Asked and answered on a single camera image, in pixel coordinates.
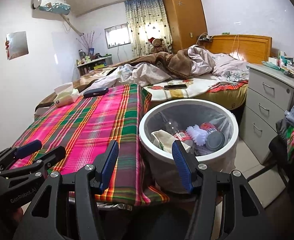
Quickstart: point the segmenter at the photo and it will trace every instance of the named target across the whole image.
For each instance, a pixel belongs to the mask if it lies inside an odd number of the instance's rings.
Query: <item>drawer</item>
[[[269,156],[269,143],[277,133],[247,106],[240,124],[240,137],[263,164]]]
[[[280,107],[250,88],[247,90],[246,106],[274,130],[276,130],[276,122],[284,118],[284,111]]]
[[[268,98],[282,110],[288,110],[290,107],[294,89],[273,77],[250,69],[249,88]]]

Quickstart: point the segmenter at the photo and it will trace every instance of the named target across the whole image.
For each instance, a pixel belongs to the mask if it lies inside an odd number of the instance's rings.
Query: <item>red can label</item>
[[[182,142],[184,142],[186,140],[191,140],[191,138],[189,137],[189,135],[186,132],[178,132],[174,135],[174,137]]]
[[[207,131],[208,134],[211,134],[212,132],[218,131],[217,128],[209,122],[204,122],[200,126],[200,129]]]

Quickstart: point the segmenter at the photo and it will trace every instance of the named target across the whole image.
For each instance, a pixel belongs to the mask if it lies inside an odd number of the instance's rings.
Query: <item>drawer handle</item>
[[[270,111],[269,109],[267,109],[267,108],[264,108],[261,104],[259,104],[259,107],[261,107],[261,108],[263,108],[263,109],[265,109],[266,111]]]
[[[258,127],[256,127],[255,123],[252,123],[252,124],[259,132],[262,132],[262,130],[260,130]]]
[[[266,85],[265,83],[262,83],[262,85],[264,85],[264,86],[266,86],[266,87],[269,87],[269,86]],[[274,88],[272,88],[272,87],[269,87],[269,88],[274,90]]]

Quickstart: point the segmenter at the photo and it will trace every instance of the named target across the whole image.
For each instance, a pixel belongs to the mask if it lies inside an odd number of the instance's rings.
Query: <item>wooden wardrobe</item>
[[[207,32],[201,0],[163,0],[172,36],[173,52],[196,44]]]

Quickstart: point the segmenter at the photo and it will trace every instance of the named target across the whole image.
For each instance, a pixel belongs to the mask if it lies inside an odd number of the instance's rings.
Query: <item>white trash can rim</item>
[[[238,139],[238,124],[237,124],[237,120],[235,118],[235,116],[228,111],[226,108],[210,102],[210,101],[205,101],[205,100],[200,100],[200,99],[178,99],[178,100],[174,100],[174,101],[169,101],[166,103],[163,103],[161,105],[158,105],[154,108],[152,108],[150,111],[148,111],[144,117],[142,118],[140,125],[139,125],[139,138],[140,141],[142,143],[142,145],[146,148],[146,150],[148,152],[150,152],[152,155],[154,155],[154,157],[163,160],[167,163],[175,163],[175,161],[173,160],[173,157],[170,153],[165,152],[161,149],[159,149],[158,147],[156,147],[155,145],[152,144],[152,142],[148,139],[148,137],[146,136],[145,133],[145,125],[146,123],[149,121],[149,119],[156,113],[168,108],[168,107],[172,107],[172,106],[179,106],[179,105],[202,105],[202,106],[207,106],[210,107],[214,110],[216,110],[217,112],[223,114],[224,116],[226,116],[228,118],[228,121],[232,124],[232,128],[233,128],[233,134],[231,136],[231,139],[229,140],[229,142],[220,150],[208,154],[208,155],[204,155],[204,156],[197,156],[197,161],[198,162],[206,162],[206,161],[212,161],[214,159],[219,159],[221,158],[226,152],[228,152],[237,142]]]

